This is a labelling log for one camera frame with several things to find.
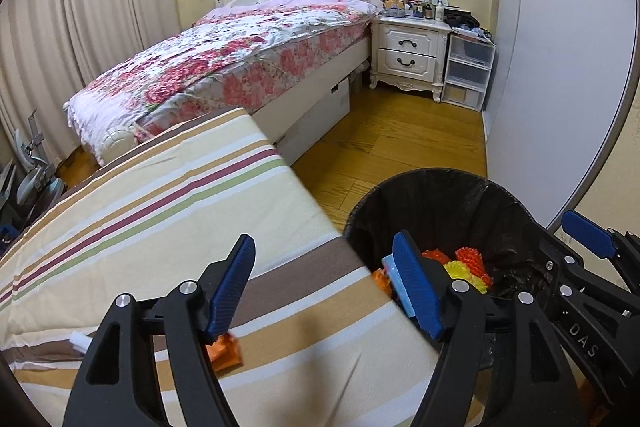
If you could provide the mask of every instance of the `blue object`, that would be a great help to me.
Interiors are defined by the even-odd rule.
[[[2,225],[2,227],[0,227],[0,238],[2,238],[2,241],[0,241],[0,257],[9,250],[9,247],[18,239],[19,235],[20,232],[11,225]]]
[[[568,210],[562,215],[561,222],[566,233],[601,259],[612,259],[616,256],[618,250],[613,244],[611,234],[593,221],[574,210]]]
[[[437,340],[444,331],[440,318],[440,300],[420,266],[416,255],[421,254],[414,250],[414,242],[408,233],[396,233],[392,254],[420,328]]]
[[[207,333],[216,339],[231,326],[238,302],[255,264],[255,243],[245,236],[211,299]]]
[[[402,308],[404,308],[404,313],[406,313],[407,317],[415,317],[414,307],[411,306],[409,295],[406,294],[406,289],[404,288],[404,284],[402,284],[402,278],[398,273],[393,254],[382,258],[382,266],[385,267],[386,274],[389,276],[389,279],[391,279],[391,284],[398,294]]]

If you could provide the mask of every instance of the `floral bedspread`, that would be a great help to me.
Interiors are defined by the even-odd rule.
[[[255,112],[359,39],[376,8],[359,0],[269,0],[219,8],[103,73],[65,103],[100,162],[110,128],[154,136],[212,109]]]

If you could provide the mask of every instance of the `bed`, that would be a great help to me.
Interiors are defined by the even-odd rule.
[[[65,110],[85,149],[105,165],[178,123],[235,105],[274,143],[370,55],[368,25],[381,0],[256,1],[217,0],[191,28],[74,95]]]
[[[0,347],[53,425],[114,297],[165,295],[226,257],[257,259],[232,323],[243,365],[219,374],[241,427],[409,425],[438,358],[237,108],[165,131],[69,192],[0,261]],[[163,337],[171,425],[184,420]],[[470,417],[481,406],[474,402]]]

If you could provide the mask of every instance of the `striped fabric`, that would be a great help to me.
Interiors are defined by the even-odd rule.
[[[0,347],[47,420],[62,424],[81,363],[72,331],[95,331],[122,292],[148,299],[197,279],[241,233],[257,247],[232,323],[243,364],[218,375],[239,424],[408,425],[437,353],[241,109],[99,171],[0,261]],[[164,338],[154,344],[179,427]]]

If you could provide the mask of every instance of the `bag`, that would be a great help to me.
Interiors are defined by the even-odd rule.
[[[374,271],[391,253],[394,235],[408,230],[420,251],[439,248],[451,259],[461,247],[478,248],[494,279],[492,295],[537,295],[546,269],[527,248],[525,207],[494,182],[453,169],[420,169],[391,178],[351,211],[344,236]]]

